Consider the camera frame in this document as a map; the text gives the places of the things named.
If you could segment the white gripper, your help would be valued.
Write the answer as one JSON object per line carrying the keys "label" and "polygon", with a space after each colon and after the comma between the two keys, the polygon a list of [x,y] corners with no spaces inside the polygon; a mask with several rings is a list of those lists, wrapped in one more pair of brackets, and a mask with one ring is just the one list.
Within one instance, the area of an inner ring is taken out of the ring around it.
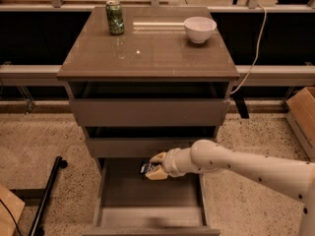
{"label": "white gripper", "polygon": [[150,159],[150,163],[162,164],[157,166],[150,166],[145,176],[150,180],[164,180],[167,175],[173,178],[184,176],[176,163],[176,155],[180,152],[180,148],[171,149],[168,152],[160,152]]}

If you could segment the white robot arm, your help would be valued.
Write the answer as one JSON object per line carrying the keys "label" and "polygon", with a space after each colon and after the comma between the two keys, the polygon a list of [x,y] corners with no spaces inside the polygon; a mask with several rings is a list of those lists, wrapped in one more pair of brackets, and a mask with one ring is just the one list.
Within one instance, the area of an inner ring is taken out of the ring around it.
{"label": "white robot arm", "polygon": [[303,203],[298,236],[315,236],[315,163],[240,152],[210,140],[174,148],[150,159],[150,180],[226,169]]}

